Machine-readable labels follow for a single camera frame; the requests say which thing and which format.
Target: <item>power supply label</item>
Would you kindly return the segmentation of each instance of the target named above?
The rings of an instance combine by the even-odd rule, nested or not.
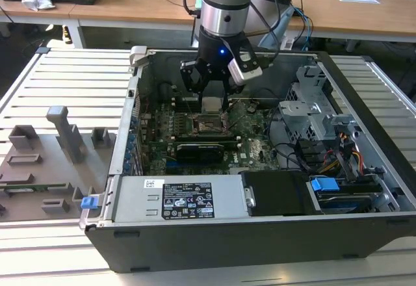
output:
[[[164,184],[162,202],[165,220],[214,218],[210,183]]]

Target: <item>green circuit board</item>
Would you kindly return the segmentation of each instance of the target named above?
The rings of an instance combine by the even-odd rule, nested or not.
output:
[[[142,115],[144,173],[151,176],[238,174],[244,170],[275,170],[276,156],[265,135],[270,109],[258,109],[249,100],[236,101],[225,113],[191,112],[158,104]],[[225,148],[218,163],[180,164],[176,149],[181,144],[219,144]]]

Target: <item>floor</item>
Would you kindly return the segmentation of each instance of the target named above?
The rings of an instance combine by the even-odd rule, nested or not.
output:
[[[38,45],[48,40],[61,39],[61,26],[51,31],[44,27],[12,25],[11,37],[0,37],[0,96],[20,74]],[[188,31],[134,30],[84,27],[88,48],[130,49],[135,45],[159,48],[187,48]],[[360,42],[353,53],[345,51],[345,40],[313,40],[313,49],[325,50],[332,55],[368,55],[381,69],[408,93],[416,84],[416,46],[412,44]],[[295,49],[303,46],[299,42]]]

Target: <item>robotic arm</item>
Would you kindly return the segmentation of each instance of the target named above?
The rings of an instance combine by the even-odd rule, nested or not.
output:
[[[202,0],[198,56],[195,61],[181,64],[186,88],[199,94],[200,101],[209,81],[222,81],[226,95],[223,104],[227,105],[228,95],[240,93],[247,81],[259,77],[262,68],[269,66],[268,59],[257,58],[244,33],[250,1]],[[264,1],[273,6],[276,18],[274,0]],[[200,74],[196,83],[190,77],[193,68]]]

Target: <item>aluminum extrusion table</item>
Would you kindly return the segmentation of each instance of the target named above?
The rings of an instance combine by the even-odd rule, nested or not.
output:
[[[67,105],[68,119],[89,132],[117,132],[130,78],[126,50],[52,49],[36,54],[0,101],[0,156],[14,125],[54,133],[51,105]],[[358,94],[416,166],[416,108],[373,62],[333,57]],[[343,102],[334,94],[341,108]],[[203,255],[203,243],[196,247]],[[115,274],[79,229],[77,220],[0,223],[2,286],[78,285],[415,285],[416,237],[398,239],[366,259],[171,272]]]

